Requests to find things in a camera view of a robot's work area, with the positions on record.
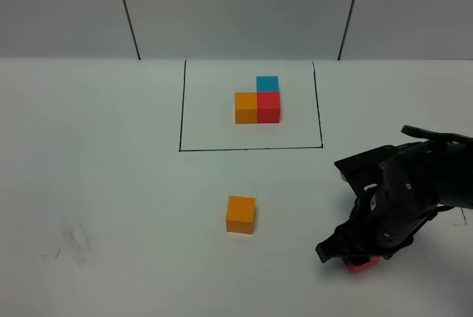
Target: orange cube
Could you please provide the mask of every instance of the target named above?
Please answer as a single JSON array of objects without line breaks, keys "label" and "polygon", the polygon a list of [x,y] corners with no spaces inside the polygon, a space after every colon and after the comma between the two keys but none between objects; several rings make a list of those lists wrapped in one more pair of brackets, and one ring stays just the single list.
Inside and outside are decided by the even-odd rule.
[{"label": "orange cube", "polygon": [[227,231],[252,234],[256,199],[253,197],[230,197],[227,207]]},{"label": "orange cube", "polygon": [[258,123],[256,93],[235,93],[235,123]]}]

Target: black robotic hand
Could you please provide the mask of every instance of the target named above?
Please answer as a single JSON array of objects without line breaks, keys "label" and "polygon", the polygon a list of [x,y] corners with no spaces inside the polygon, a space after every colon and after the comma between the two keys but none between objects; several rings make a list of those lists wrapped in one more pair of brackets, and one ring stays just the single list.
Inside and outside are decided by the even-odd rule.
[{"label": "black robotic hand", "polygon": [[425,142],[382,146],[335,163],[356,194],[350,218],[317,245],[351,271],[392,257],[439,212],[473,208],[473,138],[404,126]]}]

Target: white table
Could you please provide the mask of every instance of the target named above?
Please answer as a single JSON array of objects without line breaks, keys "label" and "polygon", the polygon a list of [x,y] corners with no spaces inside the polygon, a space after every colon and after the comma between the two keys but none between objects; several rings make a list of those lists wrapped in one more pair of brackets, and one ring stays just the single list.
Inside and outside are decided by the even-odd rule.
[{"label": "white table", "polygon": [[458,209],[356,276],[314,251],[353,205],[334,161],[404,124],[473,135],[470,62],[315,62],[323,149],[203,152],[179,152],[183,65],[0,60],[0,315],[472,314]]}]

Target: stacked blocks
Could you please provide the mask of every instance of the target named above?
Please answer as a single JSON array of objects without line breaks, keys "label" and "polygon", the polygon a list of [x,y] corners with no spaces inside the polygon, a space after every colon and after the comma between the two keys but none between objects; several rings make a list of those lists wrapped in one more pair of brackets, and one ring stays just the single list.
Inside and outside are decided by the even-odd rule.
[{"label": "stacked blocks", "polygon": [[277,75],[256,77],[256,93],[235,93],[235,123],[278,123],[281,96]]},{"label": "stacked blocks", "polygon": [[253,197],[229,197],[227,217],[225,218],[227,231],[252,234],[255,208],[256,199]]}]

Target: blue cube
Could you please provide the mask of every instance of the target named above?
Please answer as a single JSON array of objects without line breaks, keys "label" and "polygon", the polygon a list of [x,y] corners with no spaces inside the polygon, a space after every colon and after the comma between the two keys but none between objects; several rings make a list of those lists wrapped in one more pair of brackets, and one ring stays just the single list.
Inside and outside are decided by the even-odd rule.
[{"label": "blue cube", "polygon": [[277,75],[258,75],[256,77],[256,91],[261,92],[278,92],[279,82]]}]

